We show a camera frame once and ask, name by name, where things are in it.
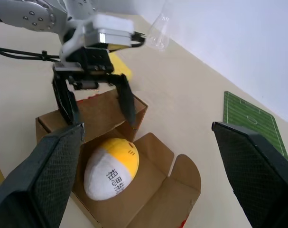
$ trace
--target yellow and white plush ball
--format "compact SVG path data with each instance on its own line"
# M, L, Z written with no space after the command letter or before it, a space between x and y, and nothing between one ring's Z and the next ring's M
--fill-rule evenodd
M113 138L102 143L92 154L84 174L84 189L93 200L106 200L122 192L133 180L139 167L134 144Z

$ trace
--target cardboard box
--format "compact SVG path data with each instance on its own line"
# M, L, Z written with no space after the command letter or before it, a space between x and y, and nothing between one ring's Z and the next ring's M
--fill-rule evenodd
M136 129L125 122L116 90L83 100L78 105L86 132L71 197L87 218L96 228L180 227L200 195L200 174L191 159L182 154L168 176L174 153L151 133L134 142L139 151L139 169L123 192L108 200L94 201L84 191L84 170L94 149L112 137L134 141L147 105L135 97ZM66 123L55 111L37 118L36 126L39 141Z

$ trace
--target cardboard box flap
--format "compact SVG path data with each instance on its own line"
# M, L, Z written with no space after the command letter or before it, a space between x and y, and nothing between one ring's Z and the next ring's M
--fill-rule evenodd
M201 176L194 162L186 155L180 154L173 166L171 178L191 188L201 191Z
M141 153L156 165L166 176L174 158L174 153L166 147L153 133L148 133L134 142Z
M112 130L125 121L117 97L117 91L114 89L78 102L85 123L85 142ZM137 98L134 98L134 103L137 113L146 108ZM58 110L39 117L39 122L47 132L67 125Z
M199 195L197 190L166 178L127 228L178 228L187 219Z

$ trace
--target green soccer field board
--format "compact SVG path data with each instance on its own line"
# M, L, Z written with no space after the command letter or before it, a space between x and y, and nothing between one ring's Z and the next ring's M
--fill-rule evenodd
M224 98L224 122L246 127L262 134L288 159L275 118L228 91L225 92Z

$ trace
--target yellow paper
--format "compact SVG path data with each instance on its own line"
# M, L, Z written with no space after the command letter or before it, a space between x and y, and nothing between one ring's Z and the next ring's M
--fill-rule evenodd
M131 80L132 78L132 72L131 70L124 64L124 62L115 54L115 53L110 53L109 54L110 61L114 66L114 72L113 74L116 75L121 75L124 74L128 81Z

